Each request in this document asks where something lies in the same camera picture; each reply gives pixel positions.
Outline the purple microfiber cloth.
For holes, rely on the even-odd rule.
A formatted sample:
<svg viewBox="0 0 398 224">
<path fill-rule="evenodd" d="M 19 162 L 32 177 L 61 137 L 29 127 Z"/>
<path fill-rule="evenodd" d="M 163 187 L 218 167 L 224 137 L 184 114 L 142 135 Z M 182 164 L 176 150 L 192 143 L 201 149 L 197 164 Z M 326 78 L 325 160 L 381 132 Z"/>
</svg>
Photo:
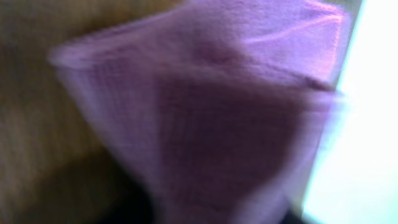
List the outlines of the purple microfiber cloth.
<svg viewBox="0 0 398 224">
<path fill-rule="evenodd" d="M 337 98 L 350 21 L 320 1 L 184 1 L 50 59 L 161 223 L 279 223 Z"/>
</svg>

